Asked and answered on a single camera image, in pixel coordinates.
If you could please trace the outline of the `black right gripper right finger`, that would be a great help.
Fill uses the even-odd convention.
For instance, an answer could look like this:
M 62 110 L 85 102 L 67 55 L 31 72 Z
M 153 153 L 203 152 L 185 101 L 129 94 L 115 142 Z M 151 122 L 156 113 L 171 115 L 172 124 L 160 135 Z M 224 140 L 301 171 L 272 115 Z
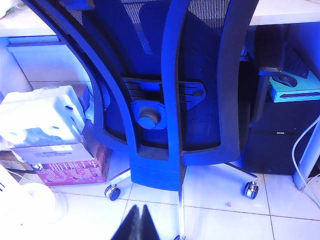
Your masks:
M 143 206 L 142 215 L 140 218 L 140 239 L 160 240 L 147 205 Z

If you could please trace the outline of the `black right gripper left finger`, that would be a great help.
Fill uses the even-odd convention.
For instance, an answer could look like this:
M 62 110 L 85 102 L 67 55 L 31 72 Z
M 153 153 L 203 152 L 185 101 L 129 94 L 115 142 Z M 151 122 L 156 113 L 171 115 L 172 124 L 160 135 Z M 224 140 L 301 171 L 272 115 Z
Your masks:
M 136 240 L 139 220 L 139 208 L 134 205 L 119 225 L 111 240 Z

